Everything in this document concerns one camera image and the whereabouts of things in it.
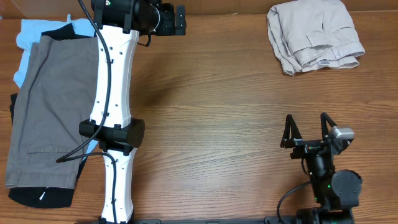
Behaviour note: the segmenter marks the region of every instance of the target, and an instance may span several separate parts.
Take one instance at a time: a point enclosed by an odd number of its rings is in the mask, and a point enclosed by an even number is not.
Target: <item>gray pants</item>
[[[96,37],[56,41],[42,36],[33,44],[14,110],[7,188],[75,188],[81,160],[55,160],[86,140],[78,127],[90,117],[97,74]]]

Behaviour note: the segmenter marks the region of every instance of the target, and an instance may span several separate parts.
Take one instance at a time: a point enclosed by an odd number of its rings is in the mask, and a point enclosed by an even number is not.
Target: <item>black motor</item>
[[[125,34],[130,30],[140,35],[185,35],[185,6],[162,4],[162,0],[91,0],[94,22],[122,27]]]

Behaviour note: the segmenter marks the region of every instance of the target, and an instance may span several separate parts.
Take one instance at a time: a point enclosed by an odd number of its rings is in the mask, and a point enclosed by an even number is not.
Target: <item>table surface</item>
[[[366,54],[349,70],[284,75],[267,36],[266,15],[188,16],[187,35],[138,47],[132,114],[146,122],[134,159],[136,218],[263,218],[307,181],[290,149],[279,147],[285,116],[304,139],[321,136],[321,112],[356,137],[337,169],[363,178],[356,223],[398,219],[398,12],[353,12]],[[104,164],[90,158],[70,208],[29,208],[8,198],[4,179],[11,137],[9,95],[22,50],[20,20],[0,21],[0,223],[95,220],[104,202]],[[317,206],[307,187],[283,214]]]

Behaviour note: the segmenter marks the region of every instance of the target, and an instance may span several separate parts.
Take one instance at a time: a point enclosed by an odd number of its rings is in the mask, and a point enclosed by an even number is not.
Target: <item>black cable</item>
[[[311,184],[311,181],[308,181],[308,182],[306,182],[306,183],[304,183],[304,184],[300,184],[299,186],[293,188],[292,190],[288,191],[288,192],[279,200],[278,206],[276,207],[276,215],[278,216],[279,222],[280,222],[281,224],[286,224],[286,223],[283,221],[283,219],[282,219],[282,217],[281,217],[281,215],[280,215],[280,212],[279,212],[279,209],[280,209],[280,206],[282,205],[282,202],[283,202],[283,201],[285,200],[285,198],[286,198],[287,196],[289,196],[291,193],[295,192],[296,190],[302,189],[303,187],[307,186],[308,184]]]
[[[333,165],[333,158],[334,158],[335,154],[333,153],[332,146],[329,146],[329,150],[330,150],[330,166],[334,170],[335,167]]]
[[[142,44],[140,42],[138,42],[137,44],[141,45],[141,46],[144,46],[144,47],[149,47],[150,43],[152,43],[152,36],[151,35],[152,35],[151,33],[148,33],[148,42],[146,44]]]
[[[81,159],[84,157],[88,157],[88,156],[106,156],[108,158],[111,159],[112,161],[112,165],[113,165],[113,186],[112,186],[112,209],[113,209],[113,221],[114,223],[118,223],[117,219],[116,219],[116,206],[115,206],[115,188],[116,188],[116,161],[114,160],[113,156],[111,156],[108,153],[105,152],[92,152],[92,153],[88,153],[88,154],[83,154],[83,155],[79,155],[79,156],[73,156],[71,157],[71,155],[75,154],[76,152],[80,151],[81,149],[83,149],[91,140],[93,140],[98,133],[101,131],[102,127],[104,126],[106,117],[108,116],[108,106],[109,106],[109,98],[111,96],[111,79],[112,79],[112,71],[111,71],[111,56],[109,55],[109,50],[108,50],[108,46],[106,45],[106,42],[104,40],[104,37],[102,36],[100,30],[97,28],[97,26],[95,25],[93,19],[91,18],[90,14],[87,11],[87,8],[85,7],[85,5],[83,4],[82,0],[78,0],[81,9],[83,10],[83,12],[85,13],[87,19],[89,20],[89,22],[91,23],[91,25],[93,26],[97,36],[99,37],[104,50],[105,50],[105,56],[106,56],[106,64],[108,66],[108,86],[106,89],[106,98],[105,98],[105,107],[104,107],[104,112],[103,112],[103,117],[101,120],[101,123],[98,126],[98,129],[95,131],[95,133],[92,135],[92,137],[88,138],[85,142],[83,142],[80,146],[78,146],[76,149],[70,151],[69,153],[65,154],[64,156],[58,158],[55,162],[56,163],[61,163],[61,162],[67,162],[67,161],[72,161],[75,159]]]
[[[304,166],[304,158],[301,158],[301,168],[303,169],[304,174],[305,174],[305,175],[308,175],[308,174],[307,174],[307,171],[305,170],[305,166]]]

